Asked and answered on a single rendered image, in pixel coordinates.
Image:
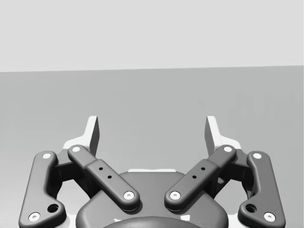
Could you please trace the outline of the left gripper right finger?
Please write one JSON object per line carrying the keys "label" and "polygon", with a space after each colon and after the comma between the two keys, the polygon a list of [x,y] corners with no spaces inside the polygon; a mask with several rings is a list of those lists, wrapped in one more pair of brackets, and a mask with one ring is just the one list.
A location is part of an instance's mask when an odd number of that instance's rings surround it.
{"label": "left gripper right finger", "polygon": [[184,209],[202,190],[215,197],[230,181],[242,183],[247,200],[237,218],[248,228],[285,228],[286,219],[271,159],[265,152],[244,153],[240,143],[221,135],[214,116],[207,116],[208,158],[199,161],[164,195],[170,211]]}

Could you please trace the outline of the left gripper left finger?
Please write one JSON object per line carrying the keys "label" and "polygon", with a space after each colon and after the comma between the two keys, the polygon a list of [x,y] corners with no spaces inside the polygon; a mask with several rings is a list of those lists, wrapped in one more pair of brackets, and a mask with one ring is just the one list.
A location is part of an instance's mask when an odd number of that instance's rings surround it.
{"label": "left gripper left finger", "polygon": [[56,228],[67,213],[57,195],[62,183],[75,180],[90,197],[102,190],[122,211],[136,210],[139,192],[105,161],[96,158],[97,116],[88,118],[83,135],[65,142],[62,151],[39,152],[33,160],[19,216],[19,228]]}

